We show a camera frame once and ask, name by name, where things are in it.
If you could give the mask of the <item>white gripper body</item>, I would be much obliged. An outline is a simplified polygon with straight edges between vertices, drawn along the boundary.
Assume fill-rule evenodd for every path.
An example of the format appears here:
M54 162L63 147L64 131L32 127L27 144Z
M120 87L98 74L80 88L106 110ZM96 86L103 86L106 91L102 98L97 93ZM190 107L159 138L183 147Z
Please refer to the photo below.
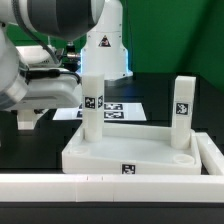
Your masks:
M82 101L82 87L72 75L35 79L28 87L27 94L18 103L7 108L7 111L74 108Z

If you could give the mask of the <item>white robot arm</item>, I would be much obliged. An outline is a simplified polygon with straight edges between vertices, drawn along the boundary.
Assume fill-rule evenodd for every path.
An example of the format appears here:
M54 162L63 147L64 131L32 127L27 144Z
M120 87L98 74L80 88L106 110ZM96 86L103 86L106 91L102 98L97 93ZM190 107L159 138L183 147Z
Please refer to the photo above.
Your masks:
M58 68L32 70L7 37L9 24L73 41L95 27L105 0L0 0L0 110L77 107L80 77Z

